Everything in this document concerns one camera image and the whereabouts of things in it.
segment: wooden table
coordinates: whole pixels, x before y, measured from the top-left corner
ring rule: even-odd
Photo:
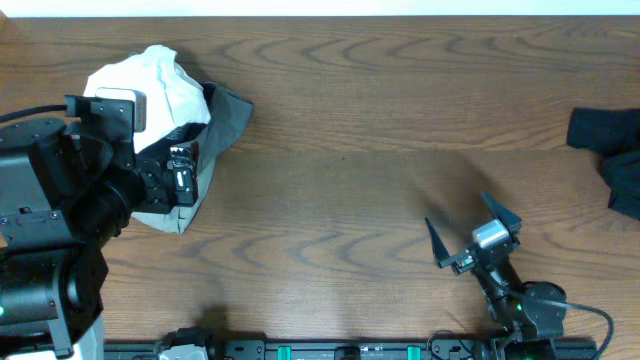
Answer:
[[[472,276],[434,265],[423,221],[461,249],[488,190],[524,219],[521,277],[608,311],[606,359],[640,357],[640,223],[564,145],[572,108],[640,106],[637,18],[9,19],[0,39],[3,113],[81,94],[158,43],[256,104],[185,235],[132,221],[105,247],[111,339],[492,329]],[[565,326],[605,331],[584,313]]]

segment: white wall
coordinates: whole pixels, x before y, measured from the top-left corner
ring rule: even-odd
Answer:
[[[640,0],[0,0],[0,10],[8,17],[639,15]]]

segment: folded cloth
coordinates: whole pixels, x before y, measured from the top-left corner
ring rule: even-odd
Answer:
[[[146,129],[133,134],[136,154],[178,127],[207,124],[211,119],[202,86],[187,75],[175,58],[175,51],[153,45],[142,54],[106,65],[89,76],[84,96],[96,96],[99,89],[127,89],[146,97]]]
[[[640,220],[640,109],[575,109],[567,145],[605,157],[600,175],[612,190],[609,208]]]
[[[211,122],[195,140],[190,141],[197,141],[200,148],[197,176],[198,201],[193,207],[176,206],[166,215],[138,212],[131,215],[158,230],[182,234],[187,229],[209,190],[216,156],[240,138],[253,112],[253,104],[224,86],[205,83],[203,90],[208,111],[211,114]]]

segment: black cloth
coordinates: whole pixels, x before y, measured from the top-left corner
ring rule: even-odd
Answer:
[[[609,208],[640,220],[640,109],[575,109],[567,145],[605,158],[600,175],[611,188]]]

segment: wire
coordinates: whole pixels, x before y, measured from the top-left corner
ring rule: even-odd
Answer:
[[[42,114],[45,112],[51,111],[65,111],[67,110],[67,105],[46,105],[46,106],[38,106],[31,109],[25,109],[16,111],[10,114],[0,116],[0,124],[5,123],[7,121],[19,119],[21,117]]]
[[[434,332],[433,334],[431,334],[431,336],[429,336],[429,340],[427,340],[427,349],[429,349],[429,351],[431,352],[431,356],[433,356],[436,360],[444,360],[444,359],[442,359],[440,356],[438,356],[438,355],[434,354],[434,353],[433,353],[433,349],[431,348],[431,339],[433,339],[433,337],[434,337],[434,336],[436,336],[436,335],[438,335],[438,334],[441,334],[441,333],[448,333],[448,334],[453,335],[453,337],[454,337],[456,340],[458,340],[458,342],[460,343],[460,346],[462,346],[462,348],[464,349],[464,351],[468,352],[468,353],[471,355],[470,357],[463,358],[463,359],[461,359],[461,360],[471,360],[471,359],[473,359],[473,352],[471,351],[471,349],[469,349],[469,348],[467,347],[467,345],[465,345],[465,344],[462,342],[462,340],[460,339],[460,337],[458,336],[458,334],[454,333],[454,332],[453,332],[453,331],[451,331],[451,330],[446,330],[446,329],[443,329],[443,330],[437,330],[436,332]]]
[[[574,304],[569,302],[559,302],[559,301],[553,301],[553,300],[539,299],[535,297],[528,297],[524,294],[512,291],[502,286],[502,284],[496,281],[496,279],[494,279],[493,276],[491,276],[488,272],[485,271],[485,273],[487,275],[487,278],[489,278],[489,281],[491,281],[493,285],[497,286],[500,290],[504,291],[505,293],[513,297],[517,297],[519,299],[533,300],[541,304],[561,307],[565,309],[576,309],[580,311],[586,311],[586,312],[590,312],[590,313],[594,313],[602,316],[603,318],[605,318],[605,320],[607,320],[607,336],[604,338],[604,341],[602,341],[602,344],[598,348],[598,351],[596,351],[596,353],[591,357],[590,360],[598,359],[598,357],[602,355],[602,353],[604,353],[604,351],[607,349],[607,346],[609,346],[609,343],[611,342],[611,338],[613,337],[614,324],[613,324],[613,318],[609,314],[607,314],[604,310],[600,310],[598,308],[594,308],[594,307],[582,305],[582,304]]]

